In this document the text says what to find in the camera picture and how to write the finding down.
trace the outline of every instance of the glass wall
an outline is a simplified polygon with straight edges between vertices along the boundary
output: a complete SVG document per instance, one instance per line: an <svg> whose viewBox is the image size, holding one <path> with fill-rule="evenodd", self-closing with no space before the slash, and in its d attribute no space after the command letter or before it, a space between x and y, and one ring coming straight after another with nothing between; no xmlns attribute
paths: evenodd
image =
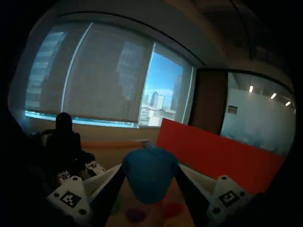
<svg viewBox="0 0 303 227"><path fill-rule="evenodd" d="M258 76L229 73L221 136L286 156L295 135L295 108L285 87Z"/></svg>

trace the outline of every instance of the window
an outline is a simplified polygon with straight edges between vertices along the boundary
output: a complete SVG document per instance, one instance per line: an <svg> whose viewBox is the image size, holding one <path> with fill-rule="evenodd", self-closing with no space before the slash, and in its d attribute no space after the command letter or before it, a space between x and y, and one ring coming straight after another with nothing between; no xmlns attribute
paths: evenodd
<svg viewBox="0 0 303 227"><path fill-rule="evenodd" d="M182 123L191 76L189 63L156 44L145 82L139 126L161 126L163 118Z"/></svg>
<svg viewBox="0 0 303 227"><path fill-rule="evenodd" d="M273 81L229 72L221 136L287 156L295 135L294 101L288 90Z"/></svg>
<svg viewBox="0 0 303 227"><path fill-rule="evenodd" d="M29 76L26 115L75 123L160 126L182 122L193 67L152 40L98 23L56 25Z"/></svg>

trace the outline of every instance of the skyscraper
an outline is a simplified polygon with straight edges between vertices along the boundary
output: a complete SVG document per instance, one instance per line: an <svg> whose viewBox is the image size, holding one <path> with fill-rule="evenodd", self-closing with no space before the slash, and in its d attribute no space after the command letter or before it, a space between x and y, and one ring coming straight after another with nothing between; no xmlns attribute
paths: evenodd
<svg viewBox="0 0 303 227"><path fill-rule="evenodd" d="M151 96L151 100L150 100L150 106L152 107L156 107L157 103L158 103L158 92L154 92L153 95Z"/></svg>
<svg viewBox="0 0 303 227"><path fill-rule="evenodd" d="M148 104L148 97L149 97L149 95L144 95L144 97L143 97L144 104Z"/></svg>
<svg viewBox="0 0 303 227"><path fill-rule="evenodd" d="M175 79L175 84L173 86L173 97L172 97L172 104L170 105L170 109L176 111L178 107L178 100L180 96L180 89L181 89L181 82L182 82L182 75L179 75Z"/></svg>
<svg viewBox="0 0 303 227"><path fill-rule="evenodd" d="M159 95L158 96L158 103L156 105L157 108L163 109L163 103L164 103L164 96Z"/></svg>

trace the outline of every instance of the wall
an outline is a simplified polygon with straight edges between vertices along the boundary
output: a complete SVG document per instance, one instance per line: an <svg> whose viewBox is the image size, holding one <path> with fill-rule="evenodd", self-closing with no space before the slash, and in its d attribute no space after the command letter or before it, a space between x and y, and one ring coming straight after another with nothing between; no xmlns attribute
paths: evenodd
<svg viewBox="0 0 303 227"><path fill-rule="evenodd" d="M26 133L34 133L46 129L54 129L55 122L32 117L25 117L27 130ZM148 139L152 144L156 144L159 128L123 128L105 127L85 124L73 124L74 132L78 132L82 141L129 141Z"/></svg>
<svg viewBox="0 0 303 227"><path fill-rule="evenodd" d="M198 56L207 66L225 66L224 56L216 42L209 38L200 25L165 0L64 0L60 1L55 8L57 15L69 12L101 11L130 17L174 38ZM108 20L108 17L102 14L91 16L91 18ZM117 24L120 23L118 19L113 19L113 21ZM144 27L135 27L135 29L146 33ZM155 33L149 35L162 39ZM171 48L178 48L177 46L178 44L174 42L170 43Z"/></svg>
<svg viewBox="0 0 303 227"><path fill-rule="evenodd" d="M244 90L229 89L221 135L286 156L295 134L294 109L283 103Z"/></svg>

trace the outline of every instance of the white wall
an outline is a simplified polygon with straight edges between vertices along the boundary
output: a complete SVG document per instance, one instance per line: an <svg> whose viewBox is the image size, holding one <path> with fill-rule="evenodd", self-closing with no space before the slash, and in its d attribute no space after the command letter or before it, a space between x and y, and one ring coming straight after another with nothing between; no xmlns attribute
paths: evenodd
<svg viewBox="0 0 303 227"><path fill-rule="evenodd" d="M270 97L229 89L228 105L237 114L225 112L222 136L286 156L295 134L295 114L290 106Z"/></svg>

